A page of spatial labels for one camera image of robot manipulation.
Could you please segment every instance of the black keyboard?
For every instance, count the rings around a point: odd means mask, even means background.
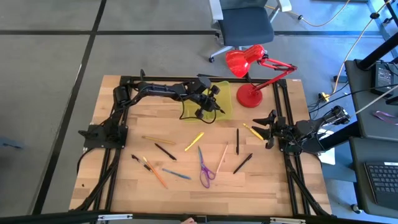
[[[375,202],[398,210],[398,162],[366,162]]]

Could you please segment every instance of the black marker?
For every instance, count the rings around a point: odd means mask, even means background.
[[[149,166],[148,166],[147,164],[143,163],[141,160],[139,160],[135,155],[131,154],[131,157],[132,157],[133,159],[135,159],[136,161],[138,161],[139,163],[141,163],[142,165],[144,165],[144,167],[145,167],[147,170],[149,170],[149,171],[152,172],[152,170],[149,168]]]
[[[160,150],[164,151],[164,153],[166,153],[170,158],[172,158],[172,160],[177,160],[173,155],[171,155],[169,152],[166,151],[166,149],[162,148],[162,146],[158,145],[155,143],[155,146],[157,146]]]
[[[250,153],[250,155],[242,162],[242,164],[239,165],[238,168],[236,168],[236,170],[234,171],[234,174],[251,158],[252,155],[253,155],[253,153]]]
[[[239,155],[239,128],[236,128],[236,154]]]

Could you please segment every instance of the red desk lamp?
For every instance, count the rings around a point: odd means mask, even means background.
[[[261,103],[262,93],[260,90],[262,88],[280,80],[297,69],[296,66],[268,58],[266,51],[261,45],[253,45],[247,50],[232,50],[226,54],[226,63],[228,68],[236,77],[239,78],[246,77],[250,80],[248,71],[250,69],[250,64],[254,61],[257,61],[259,65],[273,68],[275,71],[284,72],[275,78],[256,86],[250,83],[239,87],[238,92],[236,93],[236,98],[241,105],[248,108],[256,107]]]

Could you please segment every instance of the yellow plastic tray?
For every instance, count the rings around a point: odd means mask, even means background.
[[[225,114],[223,114],[220,111],[217,111],[216,121],[232,119],[232,101],[231,101],[231,89],[229,87],[229,82],[222,81],[219,83],[215,83],[214,85],[220,88],[220,92],[218,93],[218,95],[215,96],[216,102],[220,106],[220,108],[225,112]],[[185,104],[185,111],[182,117],[183,118],[191,116],[195,117],[195,112],[197,109],[199,109],[199,105],[190,100],[185,101],[184,104]],[[205,121],[212,121],[214,119],[214,111],[212,112],[204,111],[203,119]],[[200,121],[200,120],[192,118],[192,119],[186,119],[186,121]]]

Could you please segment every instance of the wooden table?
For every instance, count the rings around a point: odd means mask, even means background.
[[[98,124],[109,116],[113,104],[113,88],[119,85],[120,76],[104,76],[96,102],[93,123]],[[172,82],[156,82],[170,85]],[[294,121],[308,119],[307,104],[300,80],[287,80]],[[169,98],[148,96],[129,110],[129,132],[122,150],[111,206],[112,212],[129,213],[194,213],[206,215],[277,215],[291,216],[289,190],[283,155],[278,143],[265,149],[261,141],[242,123],[254,125],[254,118],[265,118],[275,109],[272,86],[263,88],[263,101],[257,108],[245,108],[235,98],[240,83],[230,83],[233,119],[205,124],[178,119],[181,103]],[[286,115],[282,90],[282,111]],[[240,153],[236,155],[236,128],[240,130]],[[204,136],[187,152],[199,132]],[[153,136],[174,141],[176,145],[162,144],[177,161],[154,146],[154,142],[141,136]],[[225,145],[230,142],[225,162],[209,189],[199,180],[200,164],[198,146],[201,147],[206,166],[216,170]],[[237,166],[253,153],[252,159],[233,174]],[[168,185],[165,189],[155,175],[131,158],[131,154],[146,156]],[[95,149],[82,160],[73,191],[70,208],[79,206],[98,181],[104,149]],[[331,212],[322,170],[317,158],[303,153],[302,167],[305,183],[317,202]],[[188,175],[192,180],[181,179],[162,171],[170,169]],[[100,208],[104,208],[107,186],[104,188]],[[303,212],[299,189],[296,186],[297,204]]]

